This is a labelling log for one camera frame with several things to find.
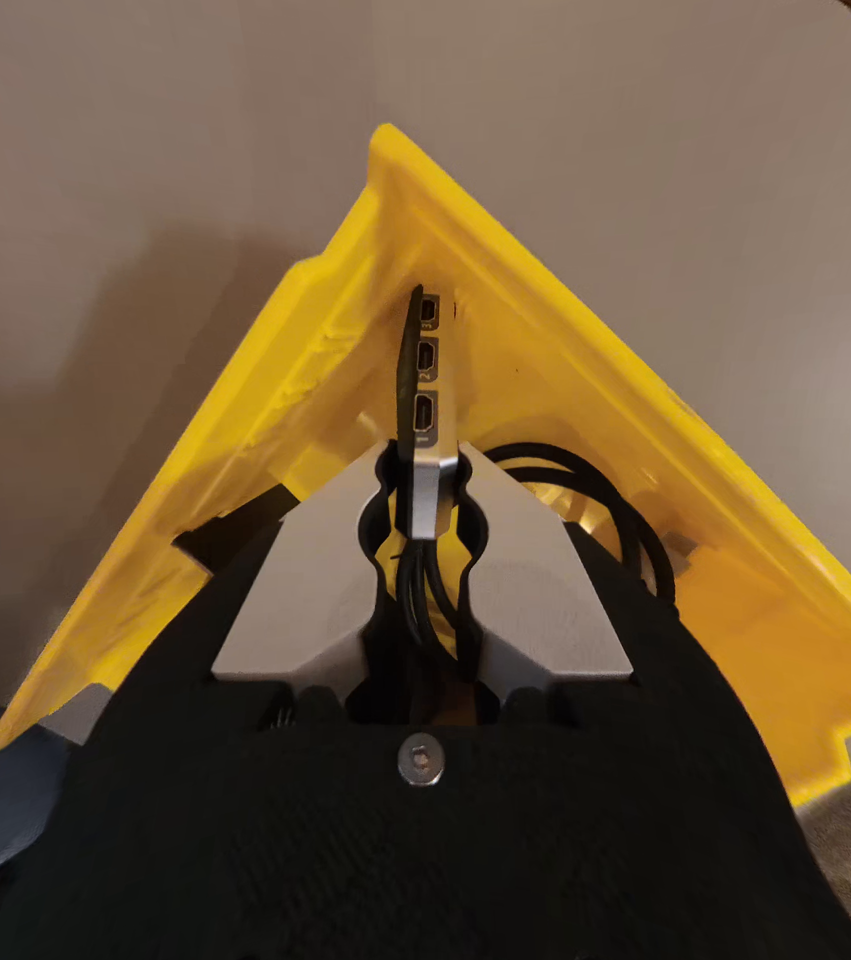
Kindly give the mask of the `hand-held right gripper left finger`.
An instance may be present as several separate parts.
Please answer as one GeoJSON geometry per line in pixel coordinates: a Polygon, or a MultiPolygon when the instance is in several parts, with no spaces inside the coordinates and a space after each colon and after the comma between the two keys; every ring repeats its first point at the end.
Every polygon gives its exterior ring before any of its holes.
{"type": "Polygon", "coordinates": [[[325,688],[342,704],[364,682],[363,635],[384,591],[372,541],[387,539],[391,523],[365,541],[360,526],[388,505],[394,451],[392,440],[376,443],[279,523],[213,662],[217,680],[325,688]]]}

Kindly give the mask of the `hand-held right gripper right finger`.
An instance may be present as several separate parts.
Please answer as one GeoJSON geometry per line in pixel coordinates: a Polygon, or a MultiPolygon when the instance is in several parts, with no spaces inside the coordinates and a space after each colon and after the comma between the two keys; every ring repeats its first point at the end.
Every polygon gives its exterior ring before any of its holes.
{"type": "Polygon", "coordinates": [[[626,681],[633,665],[563,520],[468,442],[458,518],[478,515],[460,587],[478,629],[477,679],[505,702],[517,690],[626,681]]]}

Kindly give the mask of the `black USB hub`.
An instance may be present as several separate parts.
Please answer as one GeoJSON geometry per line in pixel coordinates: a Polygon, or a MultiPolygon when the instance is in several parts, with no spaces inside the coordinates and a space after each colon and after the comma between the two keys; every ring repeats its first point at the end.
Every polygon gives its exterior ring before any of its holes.
{"type": "Polygon", "coordinates": [[[408,300],[395,369],[396,525],[435,542],[449,530],[459,461],[456,305],[416,285],[408,300]]]}

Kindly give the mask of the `yellow bin with black divider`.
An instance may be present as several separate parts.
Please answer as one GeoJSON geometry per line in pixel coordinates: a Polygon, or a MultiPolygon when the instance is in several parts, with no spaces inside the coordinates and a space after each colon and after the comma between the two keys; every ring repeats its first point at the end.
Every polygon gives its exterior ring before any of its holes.
{"type": "Polygon", "coordinates": [[[688,629],[796,807],[851,782],[851,574],[590,308],[395,126],[325,250],[293,266],[0,717],[0,751],[82,690],[116,690],[209,576],[174,539],[274,484],[304,499],[395,435],[409,295],[458,308],[459,435],[585,456],[659,534],[696,543],[688,629]]]}

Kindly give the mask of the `black divider panel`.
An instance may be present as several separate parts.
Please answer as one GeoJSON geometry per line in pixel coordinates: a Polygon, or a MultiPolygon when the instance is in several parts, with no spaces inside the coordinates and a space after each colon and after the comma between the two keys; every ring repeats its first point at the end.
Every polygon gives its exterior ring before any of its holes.
{"type": "Polygon", "coordinates": [[[299,504],[286,486],[271,486],[234,510],[177,535],[172,546],[205,573],[216,576],[259,534],[279,524],[299,504]]]}

